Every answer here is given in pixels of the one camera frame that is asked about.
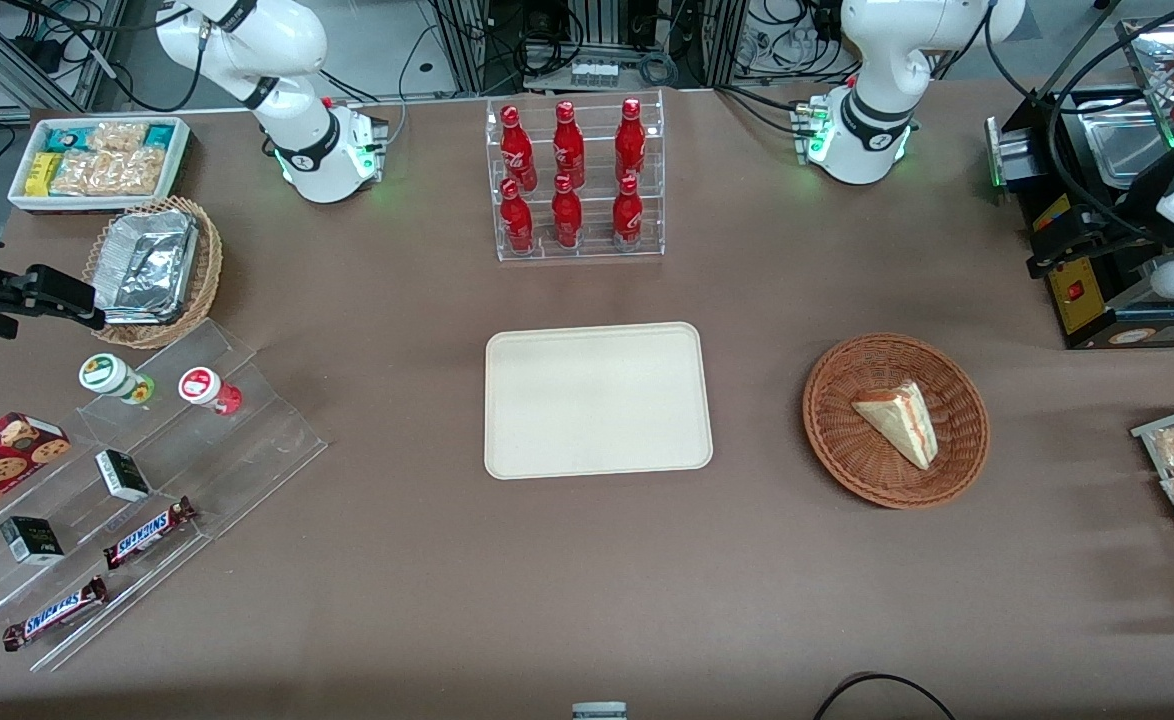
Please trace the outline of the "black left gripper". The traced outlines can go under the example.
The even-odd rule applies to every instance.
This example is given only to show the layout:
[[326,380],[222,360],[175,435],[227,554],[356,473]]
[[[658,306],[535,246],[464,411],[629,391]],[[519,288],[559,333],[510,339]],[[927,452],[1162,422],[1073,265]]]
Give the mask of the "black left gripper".
[[1045,238],[1032,238],[1027,260],[1031,280],[1047,278],[1077,260],[1108,258],[1128,249],[1163,249],[1163,220],[1158,201],[1162,179],[1135,179],[1116,195],[1102,184],[1087,187],[1087,206],[1070,206],[1045,224]]

